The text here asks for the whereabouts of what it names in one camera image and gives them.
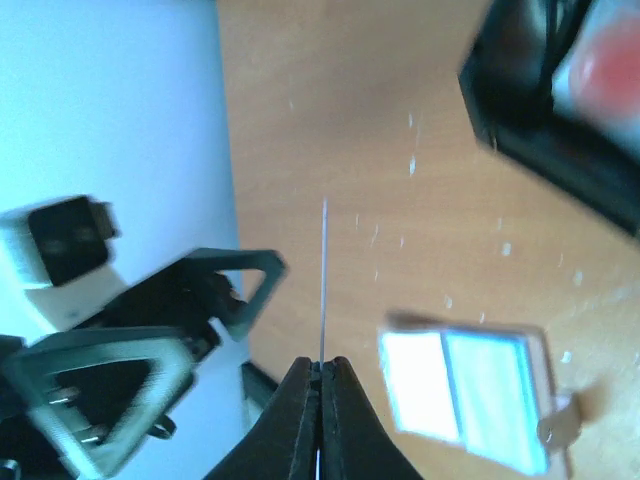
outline wall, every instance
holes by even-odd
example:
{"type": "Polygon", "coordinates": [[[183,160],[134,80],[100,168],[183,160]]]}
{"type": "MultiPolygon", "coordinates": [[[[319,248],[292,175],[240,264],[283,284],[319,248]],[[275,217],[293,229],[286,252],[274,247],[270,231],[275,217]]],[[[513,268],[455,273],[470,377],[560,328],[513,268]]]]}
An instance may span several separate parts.
{"type": "MultiPolygon", "coordinates": [[[[211,1],[3,2],[0,211],[113,202],[123,236],[107,290],[197,246],[237,246],[221,62],[211,1]]],[[[27,299],[3,273],[0,333],[30,340],[60,328],[51,310],[86,306],[80,286],[95,280],[27,299]]],[[[149,441],[119,478],[199,478],[240,438],[247,346],[227,343],[177,407],[176,438],[149,441]]]]}

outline wooden table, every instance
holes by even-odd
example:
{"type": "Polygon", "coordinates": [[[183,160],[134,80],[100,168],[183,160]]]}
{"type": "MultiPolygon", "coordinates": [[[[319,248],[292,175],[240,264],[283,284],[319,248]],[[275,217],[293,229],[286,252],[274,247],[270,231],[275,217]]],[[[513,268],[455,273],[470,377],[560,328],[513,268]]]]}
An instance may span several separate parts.
{"type": "Polygon", "coordinates": [[[582,392],[576,478],[638,478],[640,248],[476,145],[456,71],[485,8],[219,2],[241,243],[291,267],[253,359],[282,378],[296,356],[318,356],[326,196],[327,356],[351,360],[425,478],[520,477],[394,432],[376,348],[392,307],[543,326],[559,386],[582,392]]]}

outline red ball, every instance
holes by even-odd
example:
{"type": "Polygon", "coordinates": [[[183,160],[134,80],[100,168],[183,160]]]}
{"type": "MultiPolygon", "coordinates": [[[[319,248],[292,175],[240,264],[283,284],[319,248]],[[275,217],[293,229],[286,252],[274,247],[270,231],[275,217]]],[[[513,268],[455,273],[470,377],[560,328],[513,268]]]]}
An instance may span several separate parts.
{"type": "Polygon", "coordinates": [[[640,116],[640,15],[629,13],[578,46],[573,59],[569,88],[589,118],[640,116]]]}

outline metal rod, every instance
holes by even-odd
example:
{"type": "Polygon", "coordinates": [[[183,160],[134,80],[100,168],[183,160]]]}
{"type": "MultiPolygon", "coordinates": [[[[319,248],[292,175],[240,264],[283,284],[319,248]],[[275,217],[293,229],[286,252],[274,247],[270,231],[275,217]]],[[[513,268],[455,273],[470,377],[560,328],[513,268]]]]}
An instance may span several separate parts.
{"type": "Polygon", "coordinates": [[[320,293],[320,368],[324,364],[324,336],[327,326],[327,198],[322,203],[322,290],[320,293]]]}

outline red object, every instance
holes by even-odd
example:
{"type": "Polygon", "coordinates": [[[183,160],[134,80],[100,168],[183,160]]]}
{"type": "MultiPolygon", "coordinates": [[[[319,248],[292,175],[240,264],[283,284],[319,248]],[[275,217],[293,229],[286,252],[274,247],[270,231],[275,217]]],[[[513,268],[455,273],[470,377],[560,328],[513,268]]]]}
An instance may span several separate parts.
{"type": "Polygon", "coordinates": [[[640,116],[640,15],[628,13],[579,45],[571,65],[577,108],[596,120],[640,116]]]}

